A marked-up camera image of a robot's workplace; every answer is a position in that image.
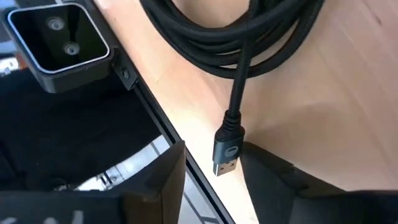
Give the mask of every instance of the metal usb tip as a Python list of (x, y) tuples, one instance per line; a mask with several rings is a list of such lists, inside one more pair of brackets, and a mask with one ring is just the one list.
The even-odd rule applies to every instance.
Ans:
[(220, 175), (231, 172), (232, 170), (235, 170), (237, 161), (238, 161), (237, 159), (234, 159), (232, 161), (223, 164), (213, 164), (214, 174), (218, 177)]

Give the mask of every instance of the camera lens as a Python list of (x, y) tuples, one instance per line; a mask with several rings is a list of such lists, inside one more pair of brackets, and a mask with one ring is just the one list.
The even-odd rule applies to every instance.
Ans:
[(63, 46), (63, 51), (67, 55), (76, 55), (80, 51), (80, 46), (74, 42), (68, 42)]
[(47, 19), (47, 25), (52, 30), (62, 30), (65, 26), (65, 23), (59, 17), (50, 17)]

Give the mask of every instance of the webcam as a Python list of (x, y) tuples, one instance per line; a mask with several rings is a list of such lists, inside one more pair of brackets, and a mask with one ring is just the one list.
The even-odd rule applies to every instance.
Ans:
[(125, 76), (133, 65), (122, 65), (128, 56), (100, 12), (90, 8), (94, 18), (79, 1), (3, 14), (8, 33), (45, 91), (77, 88), (106, 77), (112, 68), (125, 86), (134, 83), (134, 76)]

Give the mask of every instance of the wooden surface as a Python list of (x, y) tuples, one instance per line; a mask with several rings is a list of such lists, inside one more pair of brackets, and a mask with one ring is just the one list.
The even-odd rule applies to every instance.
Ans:
[[(179, 56), (138, 0), (95, 1), (232, 217), (257, 223), (241, 168), (218, 178), (212, 173), (213, 136), (231, 81)], [(248, 4), (175, 2), (207, 27), (230, 23)], [(326, 0), (299, 51), (248, 81), (246, 140), (346, 190), (398, 189), (397, 15), (396, 0)]]

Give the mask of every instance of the usb plug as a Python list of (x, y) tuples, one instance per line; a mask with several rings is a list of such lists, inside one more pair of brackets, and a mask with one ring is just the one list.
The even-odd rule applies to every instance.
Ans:
[(244, 128), (240, 121), (240, 114), (230, 118), (227, 111), (223, 125), (215, 134), (213, 172), (216, 176), (235, 170), (244, 139)]

